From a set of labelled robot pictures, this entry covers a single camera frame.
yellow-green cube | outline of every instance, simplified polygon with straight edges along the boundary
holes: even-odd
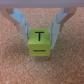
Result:
[[[50,29],[30,29],[28,47],[30,56],[50,56]]]

brown carpet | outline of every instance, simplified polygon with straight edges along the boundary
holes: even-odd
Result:
[[[49,28],[60,9],[19,10],[30,28]],[[1,15],[0,84],[84,84],[84,8],[65,23],[50,57],[31,57],[14,24]]]

block front face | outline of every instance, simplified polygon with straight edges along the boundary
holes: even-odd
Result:
[[[31,56],[50,56],[50,30],[30,29],[28,46]]]

